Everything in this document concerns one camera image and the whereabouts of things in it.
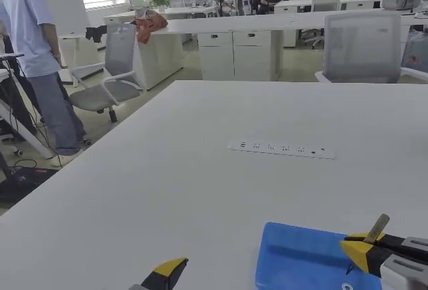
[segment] gray mesh chair back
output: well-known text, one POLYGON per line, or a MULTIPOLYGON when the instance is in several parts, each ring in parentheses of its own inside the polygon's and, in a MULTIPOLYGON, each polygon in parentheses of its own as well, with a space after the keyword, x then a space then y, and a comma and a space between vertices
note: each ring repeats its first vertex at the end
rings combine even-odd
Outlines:
POLYGON ((338 83, 396 83, 400 14, 339 13, 325 18, 324 76, 338 83))
POLYGON ((312 11, 339 11, 340 0, 312 0, 312 11))
MULTIPOLYGON (((136 26, 133 24, 107 25, 106 69, 111 76, 132 71, 136 26)), ((124 81, 138 85, 132 76, 124 81)))

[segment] desk drawer unit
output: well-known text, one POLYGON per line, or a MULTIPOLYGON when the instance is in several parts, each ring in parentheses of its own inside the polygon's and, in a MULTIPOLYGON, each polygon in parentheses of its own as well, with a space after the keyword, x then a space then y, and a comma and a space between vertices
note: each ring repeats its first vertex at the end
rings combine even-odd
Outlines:
POLYGON ((237 81, 275 81, 282 64, 282 32, 235 32, 233 55, 237 81))
POLYGON ((198 34, 203 80, 234 80, 232 33, 198 34))

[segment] jeans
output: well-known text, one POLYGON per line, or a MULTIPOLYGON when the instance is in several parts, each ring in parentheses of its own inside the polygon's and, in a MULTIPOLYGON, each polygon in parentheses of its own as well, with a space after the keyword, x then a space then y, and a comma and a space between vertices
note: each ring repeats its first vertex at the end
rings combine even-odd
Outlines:
POLYGON ((33 86, 45 124, 55 136, 55 151, 69 156, 80 151, 79 142, 83 140, 85 130, 71 103, 64 98, 58 78, 58 73, 53 73, 28 78, 28 81, 33 86))

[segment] white cabinet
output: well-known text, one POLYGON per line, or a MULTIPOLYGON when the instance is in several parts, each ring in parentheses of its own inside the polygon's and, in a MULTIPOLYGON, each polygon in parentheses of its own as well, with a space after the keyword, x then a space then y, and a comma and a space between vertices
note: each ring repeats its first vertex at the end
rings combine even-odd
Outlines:
POLYGON ((198 34, 204 80, 276 81, 282 67, 282 31, 198 34))
POLYGON ((233 33, 235 79, 276 81, 282 67, 282 31, 233 33))
POLYGON ((198 42, 203 80, 234 80, 232 33, 198 34, 198 42))
MULTIPOLYGON (((297 13, 299 7, 289 6, 289 7, 275 7, 275 14, 287 14, 287 13, 297 13)), ((286 29, 283 34, 283 47, 295 47, 297 41, 298 33, 290 29, 286 29)))
POLYGON ((202 75, 208 81, 234 80, 233 47, 202 46, 201 56, 202 75))

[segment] blue tray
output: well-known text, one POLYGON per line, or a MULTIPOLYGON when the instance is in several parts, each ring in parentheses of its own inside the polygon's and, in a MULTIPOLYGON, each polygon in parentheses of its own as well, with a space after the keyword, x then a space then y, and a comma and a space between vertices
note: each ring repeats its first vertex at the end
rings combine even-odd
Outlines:
POLYGON ((255 284, 269 290, 341 290, 348 283, 354 290, 380 290, 379 278, 355 267, 339 241, 345 235, 267 223, 261 239, 255 284))

